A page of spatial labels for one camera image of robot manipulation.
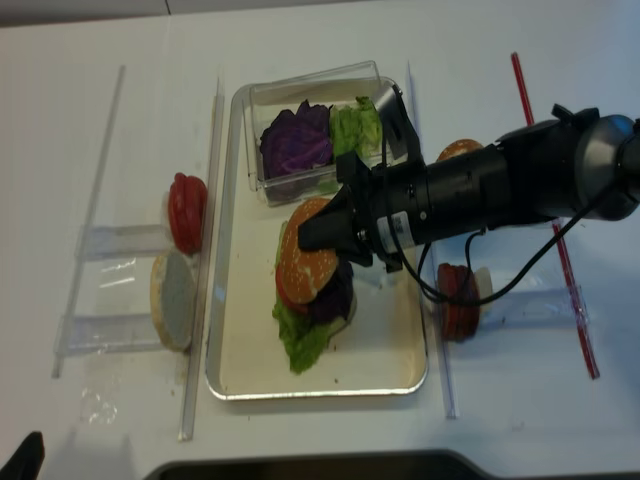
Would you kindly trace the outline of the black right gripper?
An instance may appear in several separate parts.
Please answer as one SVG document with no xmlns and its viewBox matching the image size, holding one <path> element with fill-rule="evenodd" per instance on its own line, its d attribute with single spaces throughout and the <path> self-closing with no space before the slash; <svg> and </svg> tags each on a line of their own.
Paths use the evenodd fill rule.
<svg viewBox="0 0 640 480">
<path fill-rule="evenodd" d="M 354 152 L 338 158 L 340 190 L 323 209 L 298 226 L 306 252 L 331 250 L 341 260 L 370 267 L 378 258 L 389 273 L 406 267 L 403 250 L 419 238 L 428 217 L 426 166 L 418 158 L 369 168 Z"/>
</svg>

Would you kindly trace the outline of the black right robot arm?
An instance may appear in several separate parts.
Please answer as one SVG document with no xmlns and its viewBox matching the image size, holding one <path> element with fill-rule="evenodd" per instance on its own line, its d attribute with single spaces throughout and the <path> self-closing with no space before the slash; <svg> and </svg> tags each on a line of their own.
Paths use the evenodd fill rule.
<svg viewBox="0 0 640 480">
<path fill-rule="evenodd" d="M 570 218 L 608 185 L 613 192 L 587 218 L 628 217 L 639 205 L 639 123 L 595 108 L 572 113 L 555 106 L 552 113 L 551 120 L 430 165 L 408 116 L 383 116 L 407 160 L 368 168 L 353 153 L 340 158 L 342 187 L 299 226 L 299 247 L 332 250 L 361 266 L 379 258 L 398 270 L 399 248 Z"/>
</svg>

